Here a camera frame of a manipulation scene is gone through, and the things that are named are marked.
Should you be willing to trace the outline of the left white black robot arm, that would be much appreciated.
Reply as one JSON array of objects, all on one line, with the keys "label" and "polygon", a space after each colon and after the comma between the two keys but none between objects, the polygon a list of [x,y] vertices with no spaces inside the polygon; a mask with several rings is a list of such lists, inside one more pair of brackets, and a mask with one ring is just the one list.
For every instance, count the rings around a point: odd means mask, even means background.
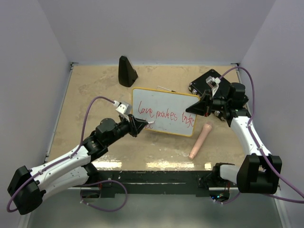
[{"label": "left white black robot arm", "polygon": [[77,185],[96,185],[98,172],[92,162],[106,154],[109,146],[125,135],[137,137],[148,124],[131,114],[127,118],[121,117],[119,123],[105,118],[87,138],[66,154],[31,169],[19,167],[8,186],[10,199],[7,212],[18,211],[25,215],[53,193]]}]

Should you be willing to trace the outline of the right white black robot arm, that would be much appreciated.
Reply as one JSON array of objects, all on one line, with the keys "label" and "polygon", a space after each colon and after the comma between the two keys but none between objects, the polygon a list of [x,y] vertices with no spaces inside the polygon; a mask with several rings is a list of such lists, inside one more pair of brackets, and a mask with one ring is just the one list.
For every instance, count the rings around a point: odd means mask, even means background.
[{"label": "right white black robot arm", "polygon": [[242,145],[245,154],[242,165],[216,163],[211,178],[214,185],[221,187],[230,181],[237,185],[241,193],[274,194],[282,160],[279,156],[273,156],[267,148],[263,149],[263,143],[250,121],[251,115],[244,107],[247,101],[245,86],[231,83],[226,96],[214,98],[210,89],[205,90],[201,100],[186,108],[186,111],[200,116],[209,116],[216,111],[223,113]]}]

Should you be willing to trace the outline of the yellow framed whiteboard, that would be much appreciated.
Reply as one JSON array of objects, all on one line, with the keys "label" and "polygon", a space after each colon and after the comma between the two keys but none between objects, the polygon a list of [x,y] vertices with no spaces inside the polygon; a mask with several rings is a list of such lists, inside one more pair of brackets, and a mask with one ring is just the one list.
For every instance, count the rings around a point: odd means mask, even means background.
[{"label": "yellow framed whiteboard", "polygon": [[146,120],[145,129],[191,137],[194,133],[196,115],[186,112],[186,108],[200,99],[197,95],[173,93],[148,88],[135,87],[132,90],[133,115]]}]

